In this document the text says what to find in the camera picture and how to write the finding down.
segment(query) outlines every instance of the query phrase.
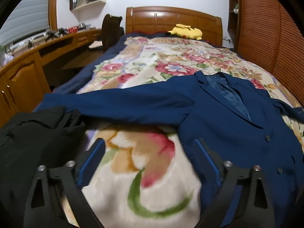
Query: metal bolt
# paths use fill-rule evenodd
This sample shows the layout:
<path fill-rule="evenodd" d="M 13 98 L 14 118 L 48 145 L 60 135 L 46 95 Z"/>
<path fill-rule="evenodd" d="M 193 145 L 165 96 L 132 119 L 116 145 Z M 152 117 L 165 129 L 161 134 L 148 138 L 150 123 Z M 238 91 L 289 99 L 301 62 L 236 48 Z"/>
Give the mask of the metal bolt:
<path fill-rule="evenodd" d="M 253 169 L 254 169 L 255 171 L 261 171 L 261 170 L 262 170 L 261 166 L 259 166 L 259 165 L 255 165 L 255 166 L 253 167 Z"/>
<path fill-rule="evenodd" d="M 75 164 L 76 164 L 75 161 L 71 160 L 71 161 L 68 161 L 65 165 L 67 167 L 73 167 Z"/>
<path fill-rule="evenodd" d="M 233 166 L 233 163 L 231 161 L 227 160 L 227 161 L 224 161 L 224 166 L 231 167 L 231 166 Z"/>
<path fill-rule="evenodd" d="M 45 165 L 38 166 L 38 171 L 44 171 L 47 167 Z"/>

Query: pikachu plush toy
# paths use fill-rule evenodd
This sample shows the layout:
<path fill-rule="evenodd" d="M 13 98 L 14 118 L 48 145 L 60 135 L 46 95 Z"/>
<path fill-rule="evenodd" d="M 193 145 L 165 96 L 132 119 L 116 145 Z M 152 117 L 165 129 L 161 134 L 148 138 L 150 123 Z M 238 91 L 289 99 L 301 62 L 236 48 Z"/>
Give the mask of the pikachu plush toy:
<path fill-rule="evenodd" d="M 191 28 L 191 26 L 186 26 L 183 24 L 176 24 L 171 31 L 168 31 L 171 35 L 177 35 L 182 37 L 183 39 L 202 39 L 202 31 L 197 28 Z"/>

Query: red object on desk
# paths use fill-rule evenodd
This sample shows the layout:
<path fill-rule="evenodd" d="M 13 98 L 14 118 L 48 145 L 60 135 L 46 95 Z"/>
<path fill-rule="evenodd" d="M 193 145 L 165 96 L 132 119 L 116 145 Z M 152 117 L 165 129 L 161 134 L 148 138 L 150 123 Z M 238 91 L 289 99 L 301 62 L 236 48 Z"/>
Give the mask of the red object on desk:
<path fill-rule="evenodd" d="M 73 26 L 73 27 L 67 29 L 67 31 L 68 31 L 69 33 L 75 33 L 75 32 L 78 31 L 78 27 L 77 27 L 77 26 Z"/>

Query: window blind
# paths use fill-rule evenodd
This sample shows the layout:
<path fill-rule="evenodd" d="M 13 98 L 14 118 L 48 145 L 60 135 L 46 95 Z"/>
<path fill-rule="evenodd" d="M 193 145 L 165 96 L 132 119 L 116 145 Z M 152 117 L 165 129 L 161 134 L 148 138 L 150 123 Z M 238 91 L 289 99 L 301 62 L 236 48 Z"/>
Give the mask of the window blind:
<path fill-rule="evenodd" d="M 0 29 L 0 45 L 48 29 L 49 0 L 22 0 Z"/>

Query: blue blazer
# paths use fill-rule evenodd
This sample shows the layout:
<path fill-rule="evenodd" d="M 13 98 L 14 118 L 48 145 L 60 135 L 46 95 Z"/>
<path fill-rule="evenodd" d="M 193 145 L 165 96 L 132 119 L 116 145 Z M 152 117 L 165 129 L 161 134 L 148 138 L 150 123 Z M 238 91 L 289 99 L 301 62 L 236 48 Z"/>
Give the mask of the blue blazer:
<path fill-rule="evenodd" d="M 220 89 L 211 78 L 223 80 Z M 39 110 L 56 105 L 114 123 L 173 125 L 202 182 L 201 211 L 212 201 L 216 187 L 209 186 L 202 174 L 200 149 L 192 144 L 196 138 L 203 138 L 211 150 L 236 166 L 261 166 L 270 185 L 276 227 L 303 185 L 301 145 L 281 116 L 304 122 L 303 109 L 270 98 L 248 80 L 199 71 L 126 89 L 46 94 Z M 222 225 L 230 222 L 235 209 L 236 204 L 231 205 Z"/>

